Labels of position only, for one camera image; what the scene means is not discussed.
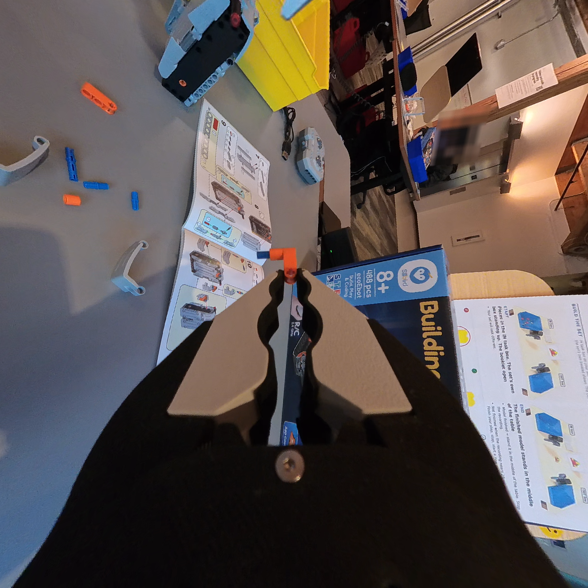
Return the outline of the blue storage bin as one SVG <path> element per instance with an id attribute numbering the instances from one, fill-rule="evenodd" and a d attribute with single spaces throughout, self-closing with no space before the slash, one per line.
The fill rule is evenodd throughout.
<path id="1" fill-rule="evenodd" d="M 398 55 L 399 76 L 404 96 L 412 96 L 417 92 L 417 72 L 411 47 L 407 47 Z"/>
<path id="2" fill-rule="evenodd" d="M 416 183 L 428 180 L 427 169 L 423 158 L 422 136 L 415 136 L 406 145 L 410 172 Z"/>

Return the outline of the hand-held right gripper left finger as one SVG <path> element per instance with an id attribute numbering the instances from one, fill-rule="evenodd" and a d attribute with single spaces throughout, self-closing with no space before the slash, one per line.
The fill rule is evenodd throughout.
<path id="1" fill-rule="evenodd" d="M 279 326 L 283 271 L 271 272 L 211 322 L 168 408 L 172 416 L 233 423 L 268 442 L 277 377 L 270 340 Z"/>

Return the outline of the grey desk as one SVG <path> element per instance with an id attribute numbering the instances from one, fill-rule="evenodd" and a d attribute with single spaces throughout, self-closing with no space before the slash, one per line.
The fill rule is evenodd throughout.
<path id="1" fill-rule="evenodd" d="M 1 188 L 1 587 L 39 550 L 99 433 L 156 364 L 199 118 L 156 78 L 171 4 L 1 1 L 1 161 L 31 152 L 35 135 L 50 142 L 41 166 Z M 82 95 L 86 82 L 114 115 Z M 145 293 L 134 296 L 111 275 L 140 240 L 129 276 Z"/>

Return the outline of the pale wooden board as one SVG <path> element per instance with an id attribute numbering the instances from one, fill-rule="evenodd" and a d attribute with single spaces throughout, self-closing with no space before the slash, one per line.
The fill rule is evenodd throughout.
<path id="1" fill-rule="evenodd" d="M 448 278 L 454 300 L 554 295 L 542 278 L 522 270 L 452 273 Z"/>

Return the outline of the black and grey toy model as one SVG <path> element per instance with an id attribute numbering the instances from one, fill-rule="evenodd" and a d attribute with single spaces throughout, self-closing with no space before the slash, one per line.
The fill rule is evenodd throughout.
<path id="1" fill-rule="evenodd" d="M 162 86 L 195 104 L 242 57 L 258 22 L 255 1 L 174 1 L 158 65 Z"/>

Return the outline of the orange two-hole beam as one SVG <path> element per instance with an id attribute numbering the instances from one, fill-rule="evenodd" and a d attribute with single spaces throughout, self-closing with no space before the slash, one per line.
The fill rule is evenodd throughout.
<path id="1" fill-rule="evenodd" d="M 108 98 L 104 93 L 99 91 L 89 82 L 86 82 L 81 87 L 81 93 L 85 98 L 89 99 L 93 104 L 97 105 L 101 110 L 109 115 L 114 115 L 117 111 L 117 105 L 114 101 Z"/>

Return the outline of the black device with green light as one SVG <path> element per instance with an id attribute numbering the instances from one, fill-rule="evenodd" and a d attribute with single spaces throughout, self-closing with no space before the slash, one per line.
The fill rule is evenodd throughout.
<path id="1" fill-rule="evenodd" d="M 359 261 L 350 227 L 327 232 L 320 241 L 320 270 L 337 268 Z"/>

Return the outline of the blue toy set box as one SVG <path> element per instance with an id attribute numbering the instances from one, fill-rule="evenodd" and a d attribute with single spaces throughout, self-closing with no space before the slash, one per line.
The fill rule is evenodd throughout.
<path id="1" fill-rule="evenodd" d="M 462 400 L 458 328 L 441 245 L 322 269 L 314 275 L 386 328 L 454 398 Z"/>

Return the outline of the yellow storage bin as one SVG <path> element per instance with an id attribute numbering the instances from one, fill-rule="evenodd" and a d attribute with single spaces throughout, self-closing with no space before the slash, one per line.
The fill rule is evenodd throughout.
<path id="1" fill-rule="evenodd" d="M 329 86 L 330 2 L 311 1 L 289 21 L 283 1 L 256 1 L 259 22 L 237 65 L 274 112 Z"/>

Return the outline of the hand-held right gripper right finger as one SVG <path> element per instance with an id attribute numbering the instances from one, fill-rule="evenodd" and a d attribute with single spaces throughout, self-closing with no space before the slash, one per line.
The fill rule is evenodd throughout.
<path id="1" fill-rule="evenodd" d="M 311 339 L 300 397 L 301 433 L 337 433 L 350 420 L 412 406 L 361 312 L 300 271 L 303 328 Z"/>

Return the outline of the white printed task sheet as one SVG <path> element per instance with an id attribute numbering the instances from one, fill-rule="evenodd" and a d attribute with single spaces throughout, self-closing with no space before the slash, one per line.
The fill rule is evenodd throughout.
<path id="1" fill-rule="evenodd" d="M 466 410 L 524 522 L 587 532 L 587 295 L 453 303 Z"/>

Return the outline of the red storage bin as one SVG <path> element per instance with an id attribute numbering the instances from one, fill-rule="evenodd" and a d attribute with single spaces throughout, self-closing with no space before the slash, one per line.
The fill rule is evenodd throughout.
<path id="1" fill-rule="evenodd" d="M 350 17 L 335 25 L 333 49 L 342 77 L 349 79 L 360 72 L 369 59 L 366 40 L 372 33 L 357 17 Z"/>

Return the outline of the grey curved panel piece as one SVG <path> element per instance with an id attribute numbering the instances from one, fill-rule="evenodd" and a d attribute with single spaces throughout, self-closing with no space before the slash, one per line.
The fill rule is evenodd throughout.
<path id="1" fill-rule="evenodd" d="M 22 179 L 45 162 L 49 155 L 49 140 L 37 135 L 33 138 L 32 146 L 33 152 L 27 157 L 11 165 L 1 164 L 1 187 Z"/>
<path id="2" fill-rule="evenodd" d="M 129 269 L 139 251 L 147 248 L 147 241 L 137 241 L 129 246 L 129 248 L 125 251 L 124 254 L 122 254 L 121 258 L 117 262 L 111 275 L 111 281 L 123 292 L 131 293 L 134 296 L 141 296 L 145 293 L 145 288 L 138 285 L 129 276 Z"/>

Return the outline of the blue printed booklet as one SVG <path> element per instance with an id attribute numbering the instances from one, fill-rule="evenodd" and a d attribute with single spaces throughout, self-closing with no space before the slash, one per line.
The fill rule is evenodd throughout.
<path id="1" fill-rule="evenodd" d="M 286 354 L 285 383 L 283 386 L 280 446 L 302 445 L 297 419 L 302 395 L 307 350 L 312 340 L 302 325 L 303 305 L 298 299 L 297 285 L 292 287 L 288 352 Z"/>

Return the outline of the orange angled connector piece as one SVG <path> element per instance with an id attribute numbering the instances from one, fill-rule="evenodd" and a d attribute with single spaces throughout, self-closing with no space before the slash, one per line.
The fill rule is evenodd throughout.
<path id="1" fill-rule="evenodd" d="M 294 285 L 298 275 L 298 262 L 294 247 L 271 248 L 269 250 L 271 261 L 283 261 L 284 279 L 287 284 Z"/>

